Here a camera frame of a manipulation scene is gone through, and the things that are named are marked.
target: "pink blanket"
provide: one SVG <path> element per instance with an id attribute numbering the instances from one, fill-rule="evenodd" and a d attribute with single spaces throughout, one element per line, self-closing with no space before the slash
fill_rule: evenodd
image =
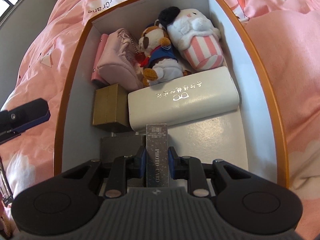
<path id="1" fill-rule="evenodd" d="M 0 146 L 14 196 L 53 175 L 57 115 L 77 42 L 89 18 L 122 1 L 58 0 L 27 51 L 3 109 L 42 97 L 51 118 Z M 297 231 L 313 239 L 320 233 L 320 0 L 225 1 L 244 23 L 275 88 L 290 153 L 291 188 L 304 204 Z"/>

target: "barcode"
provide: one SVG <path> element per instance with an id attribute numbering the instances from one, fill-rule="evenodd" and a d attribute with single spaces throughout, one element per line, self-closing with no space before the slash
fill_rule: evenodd
<path id="1" fill-rule="evenodd" d="M 152 127 L 151 132 L 162 132 L 162 127 Z"/>

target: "plush toy foot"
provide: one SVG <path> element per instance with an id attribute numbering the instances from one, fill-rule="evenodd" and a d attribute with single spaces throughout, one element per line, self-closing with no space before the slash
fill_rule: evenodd
<path id="1" fill-rule="evenodd" d="M 183 73 L 183 76 L 191 75 L 191 72 L 189 70 L 184 70 L 182 73 Z"/>
<path id="2" fill-rule="evenodd" d="M 160 39 L 160 45 L 162 47 L 168 47 L 168 46 L 170 46 L 170 44 L 171 44 L 171 41 L 168 38 L 163 37 Z"/>
<path id="3" fill-rule="evenodd" d="M 144 71 L 143 71 L 143 76 L 147 79 L 147 80 L 150 80 L 150 81 L 155 81 L 158 79 L 158 75 L 156 73 L 156 71 L 152 68 L 146 68 Z"/>
<path id="4" fill-rule="evenodd" d="M 149 82 L 145 77 L 142 79 L 142 84 L 143 84 L 144 87 L 148 87 L 149 86 Z"/>

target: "popcorn plush toy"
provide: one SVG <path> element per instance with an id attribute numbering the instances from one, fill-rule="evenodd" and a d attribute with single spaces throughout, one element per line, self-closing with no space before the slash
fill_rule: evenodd
<path id="1" fill-rule="evenodd" d="M 153 86 L 184 75 L 182 66 L 173 54 L 169 36 L 158 20 L 143 31 L 139 47 L 146 56 L 141 63 L 145 86 Z"/>
<path id="2" fill-rule="evenodd" d="M 220 31 L 200 11 L 169 7 L 161 11 L 158 19 L 172 44 L 196 71 L 222 66 Z"/>

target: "small gold cardboard box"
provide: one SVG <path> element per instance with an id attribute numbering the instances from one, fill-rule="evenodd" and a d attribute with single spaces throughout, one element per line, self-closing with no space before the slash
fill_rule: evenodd
<path id="1" fill-rule="evenodd" d="M 92 124 L 108 132 L 132 131 L 128 92 L 123 87 L 115 84 L 96 90 Z"/>

